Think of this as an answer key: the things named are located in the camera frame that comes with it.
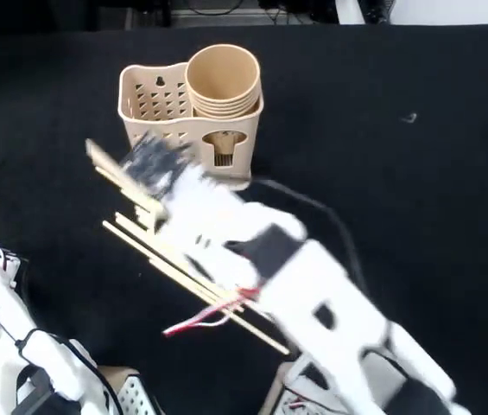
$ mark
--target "black cable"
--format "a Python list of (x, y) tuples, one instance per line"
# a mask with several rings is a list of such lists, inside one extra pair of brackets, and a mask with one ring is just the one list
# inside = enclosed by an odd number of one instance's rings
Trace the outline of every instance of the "black cable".
[(99, 379), (99, 381), (102, 383), (102, 385), (104, 386), (104, 388), (110, 394), (111, 399), (113, 400), (113, 404), (117, 408), (118, 415), (123, 415), (123, 407), (121, 406), (121, 403), (119, 402), (119, 398), (117, 397), (117, 394), (113, 390), (113, 387), (111, 386), (111, 384), (97, 370), (97, 368), (95, 368), (95, 366), (88, 359), (86, 359), (86, 357), (82, 353), (80, 353), (80, 351), (76, 347), (74, 347), (74, 345), (68, 339), (66, 339), (65, 337), (61, 337), (59, 335), (55, 335), (53, 333), (49, 333), (49, 332), (47, 332), (46, 330), (43, 330), (43, 329), (31, 329), (27, 333), (26, 337), (23, 340), (15, 340), (11, 336), (11, 334), (8, 332), (8, 330), (6, 330), (4, 326), (2, 326), (2, 324), (0, 324), (0, 327), (2, 327), (2, 329), (11, 337), (11, 339), (14, 340), (15, 345), (16, 345), (17, 349), (19, 350), (19, 356), (22, 359), (24, 359), (28, 364), (33, 365), (33, 366), (38, 366), (38, 365), (35, 365), (32, 361), (30, 361), (29, 359), (27, 359), (23, 355), (23, 353), (22, 353), (23, 349), (25, 348), (25, 346), (29, 342), (30, 337), (34, 333), (36, 333), (37, 331), (41, 331), (42, 333), (53, 337), (59, 344), (62, 344), (66, 348), (68, 348), (71, 351), (71, 353), (73, 353), (77, 357), (77, 359), (79, 359), (82, 362), (82, 364), (85, 365), (88, 368), (88, 370), (90, 370)]
[(299, 22), (299, 24), (305, 24), (305, 22), (303, 22), (301, 20), (301, 18), (297, 15), (297, 13), (294, 13), (294, 17), (295, 17), (295, 20), (297, 20)]
[(253, 178), (252, 183), (261, 184), (267, 188), (272, 188), (285, 194), (286, 196), (290, 196), (297, 201), (301, 201), (303, 203), (308, 204), (309, 206), (316, 208), (326, 214), (328, 219), (338, 228), (339, 235), (344, 243), (344, 248), (347, 254), (347, 258), (349, 259), (349, 268), (350, 274), (352, 276), (352, 280), (354, 280), (357, 287), (363, 292), (363, 294), (370, 298), (370, 293), (368, 291), (368, 287), (366, 284), (366, 280), (364, 279), (363, 274), (363, 267), (361, 265), (360, 259), (358, 257), (358, 250), (355, 246), (355, 241), (353, 240), (352, 234), (349, 231), (349, 228), (345, 224), (345, 222), (339, 217), (335, 210), (331, 207), (328, 207), (324, 203), (320, 201), (316, 201), (315, 199), (299, 193), (288, 186), (285, 186), (279, 182), (276, 182), (269, 178)]
[(282, 11), (282, 9), (278, 9), (278, 11), (276, 12), (276, 14), (273, 16), (270, 15), (269, 11), (268, 10), (265, 10), (264, 13), (265, 15), (267, 15), (269, 17), (269, 19), (274, 23), (274, 25), (276, 26), (278, 24), (278, 16), (280, 15), (280, 12)]
[(189, 0), (184, 0), (184, 3), (186, 4), (187, 9), (192, 11), (196, 15), (200, 15), (200, 16), (226, 16), (226, 15), (230, 15), (232, 13), (232, 11), (239, 9), (240, 6), (244, 3), (244, 0), (237, 0), (236, 3), (232, 7), (230, 7), (228, 10), (221, 11), (218, 13), (206, 13), (204, 11), (197, 10), (190, 5)]

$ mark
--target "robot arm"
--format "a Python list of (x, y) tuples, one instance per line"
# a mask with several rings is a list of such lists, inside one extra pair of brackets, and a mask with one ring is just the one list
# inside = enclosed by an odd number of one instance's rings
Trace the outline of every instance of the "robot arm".
[[(10, 269), (6, 273), (0, 268), (0, 414), (33, 413), (48, 398), (55, 399), (65, 413), (109, 413), (104, 386), (93, 373), (51, 335), (35, 330), (26, 307), (10, 287), (17, 267)], [(31, 365), (36, 370), (33, 382), (17, 390), (23, 370)]]
[[(436, 411), (446, 411), (430, 413), (468, 413), (454, 404), (456, 391), (449, 376), (405, 329), (383, 316), (322, 244), (307, 238), (294, 216), (260, 203), (242, 202), (235, 212), (238, 220), (223, 223), (222, 236), (201, 228), (199, 235), (207, 243), (196, 244), (194, 235), (187, 235), (184, 239), (193, 243), (184, 244), (186, 254), (225, 288), (261, 286), (259, 308), (326, 380), (328, 390), (313, 393), (316, 402), (343, 413), (390, 413), (381, 406), (395, 402), (406, 390), (401, 383), (401, 389), (377, 399), (378, 389), (384, 388), (380, 370), (369, 369), (365, 359), (368, 351), (376, 351), (420, 382)], [(187, 230), (182, 221), (172, 216), (159, 236), (172, 237), (172, 227)], [(422, 412), (412, 407), (409, 413)]]
[[(454, 404), (449, 376), (383, 316), (319, 242), (307, 238), (293, 215), (244, 202), (159, 136), (144, 135), (120, 166), (95, 147), (87, 146), (89, 155), (105, 176), (121, 188), (129, 183), (141, 192), (137, 199), (159, 201), (168, 212), (160, 226), (147, 226), (155, 239), (176, 246), (196, 272), (217, 285), (258, 293), (256, 306), (302, 352), (284, 380), (303, 386), (301, 396), (328, 413), (468, 413)], [(384, 356), (390, 368), (372, 363), (373, 355)], [(324, 378), (326, 390), (303, 378), (309, 364)], [(388, 388), (394, 372), (406, 381)]]

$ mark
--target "paper cup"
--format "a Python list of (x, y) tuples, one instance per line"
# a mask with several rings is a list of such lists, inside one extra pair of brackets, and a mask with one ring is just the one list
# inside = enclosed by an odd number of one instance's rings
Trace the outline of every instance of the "paper cup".
[(257, 58), (235, 45), (212, 45), (200, 50), (187, 64), (188, 94), (198, 104), (237, 105), (260, 91)]
[(195, 97), (190, 97), (190, 102), (194, 107), (211, 113), (241, 112), (242, 110), (251, 108), (258, 101), (260, 94), (261, 90), (259, 89), (257, 93), (251, 94), (248, 98), (242, 100), (241, 102), (229, 105), (210, 104), (200, 101)]

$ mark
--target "wooden chopstick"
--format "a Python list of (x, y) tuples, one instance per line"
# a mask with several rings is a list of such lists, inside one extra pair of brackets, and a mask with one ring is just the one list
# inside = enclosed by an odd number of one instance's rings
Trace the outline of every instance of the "wooden chopstick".
[[(229, 298), (231, 297), (231, 293), (227, 290), (223, 290), (221, 287), (216, 285), (215, 283), (209, 281), (207, 278), (196, 274), (193, 272), (190, 267), (187, 265), (185, 259), (177, 258), (177, 255), (171, 249), (168, 249), (165, 245), (161, 244), (156, 238), (151, 237), (149, 233), (144, 231), (141, 227), (139, 227), (136, 223), (132, 220), (126, 218), (119, 212), (115, 213), (115, 222), (124, 228), (124, 230), (131, 233), (133, 236), (141, 240), (147, 246), (149, 246), (154, 251), (160, 253), (164, 258), (167, 258), (173, 264), (175, 264), (178, 268), (183, 270), (188, 276), (190, 276), (193, 280), (195, 280), (198, 284), (202, 285), (205, 289), (209, 290), (213, 295), (221, 298)], [(244, 308), (239, 305), (236, 307), (235, 310), (240, 312), (244, 312)]]
[(100, 167), (104, 172), (108, 173), (106, 178), (113, 178), (117, 185), (120, 185), (121, 192), (136, 204), (142, 206), (149, 212), (154, 212), (156, 216), (163, 216), (166, 214), (164, 206), (152, 197), (149, 197), (143, 192), (143, 188), (137, 182), (127, 175), (123, 169), (97, 144), (92, 140), (86, 140), (86, 154), (92, 159), (94, 166)]
[[(164, 272), (165, 274), (169, 274), (171, 272), (172, 273), (179, 272), (178, 270), (176, 270), (176, 268), (173, 268), (171, 265), (167, 264), (165, 261), (161, 261), (160, 259), (157, 261), (154, 261), (153, 259), (149, 259), (149, 262), (154, 267), (156, 267), (158, 270)], [(198, 297), (200, 297), (203, 301), (205, 301), (206, 303), (214, 304), (214, 303), (210, 302), (209, 300), (207, 300), (205, 297), (202, 297), (200, 295), (200, 293), (195, 293), (195, 294)], [(272, 337), (269, 337), (266, 334), (264, 334), (264, 332), (259, 330), (257, 327), (246, 322), (242, 317), (237, 316), (233, 312), (228, 311), (228, 310), (221, 310), (221, 312), (228, 315), (232, 319), (232, 321), (234, 321), (236, 324), (239, 324), (241, 327), (248, 330), (253, 335), (256, 335), (258, 338), (260, 338), (261, 340), (263, 340), (264, 342), (266, 342), (267, 344), (269, 344), (270, 346), (272, 346), (273, 348), (278, 350), (280, 353), (289, 354), (289, 350), (287, 348), (285, 348), (282, 344), (280, 344), (279, 342), (274, 340)]]
[[(120, 239), (124, 240), (126, 243), (131, 245), (132, 247), (136, 248), (139, 252), (143, 253), (149, 258), (149, 262), (156, 267), (158, 270), (162, 271), (168, 277), (172, 278), (177, 283), (181, 284), (184, 288), (187, 288), (190, 292), (192, 292), (195, 296), (201, 298), (206, 303), (213, 305), (216, 303), (217, 300), (211, 299), (207, 294), (205, 294), (201, 290), (195, 290), (194, 288), (200, 287), (199, 284), (192, 281), (190, 278), (184, 276), (180, 271), (174, 268), (172, 265), (166, 263), (165, 261), (161, 260), (159, 257), (156, 257), (151, 251), (144, 248), (142, 245), (138, 244), (134, 241), (130, 236), (127, 234), (119, 231), (116, 227), (112, 224), (104, 220), (103, 222), (104, 227), (111, 231), (112, 233), (116, 234)], [(277, 342), (276, 340), (272, 339), (271, 337), (267, 336), (261, 330), (257, 329), (255, 326), (246, 322), (243, 318), (236, 316), (233, 312), (228, 310), (222, 310), (222, 312), (228, 315), (236, 324), (239, 324), (244, 329), (250, 331), (253, 335), (256, 335), (258, 338), (269, 344), (271, 347), (275, 348), (279, 352), (283, 354), (289, 354), (289, 350), (285, 348), (282, 344)]]
[[(152, 253), (149, 249), (146, 249), (144, 246), (133, 240), (129, 235), (126, 233), (121, 232), (119, 229), (114, 227), (111, 223), (108, 221), (104, 220), (102, 222), (102, 225), (107, 229), (108, 231), (111, 231), (112, 233), (116, 234), (120, 239), (124, 240), (127, 244), (132, 246), (133, 248), (137, 249), (140, 253), (143, 253), (146, 257), (148, 258), (158, 258), (154, 253)], [(219, 300), (219, 297), (214, 296), (211, 294), (209, 291), (207, 291), (204, 287), (193, 281), (191, 278), (185, 276), (184, 274), (180, 275), (171, 275), (169, 274), (168, 277), (173, 279), (176, 283), (181, 285), (182, 287), (186, 288), (188, 291), (192, 292), (196, 296), (198, 295), (197, 293), (199, 292), (201, 295), (204, 297), (209, 298), (212, 303), (216, 303)]]

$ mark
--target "black fabric surface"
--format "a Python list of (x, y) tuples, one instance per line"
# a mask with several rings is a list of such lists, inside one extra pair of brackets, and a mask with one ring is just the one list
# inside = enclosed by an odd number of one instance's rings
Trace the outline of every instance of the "black fabric surface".
[[(84, 150), (87, 137), (117, 159), (128, 150), (124, 67), (184, 61), (214, 42), (262, 64), (255, 174), (339, 211), (376, 304), (450, 373), (460, 402), (487, 414), (488, 27), (0, 39), (0, 243), (30, 259), (37, 321), (101, 364), (138, 368), (168, 414), (257, 413), (282, 357), (234, 324), (162, 338), (202, 304), (101, 228), (131, 207)], [(321, 215), (271, 190), (247, 195), (298, 214), (345, 261)]]

